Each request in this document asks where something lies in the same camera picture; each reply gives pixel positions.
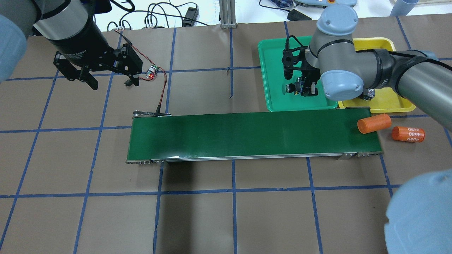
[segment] plastic cup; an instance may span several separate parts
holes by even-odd
[[[418,2],[419,0],[397,0],[390,16],[406,16]]]

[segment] green metal panel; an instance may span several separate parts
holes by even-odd
[[[368,108],[134,118],[128,163],[380,154]]]

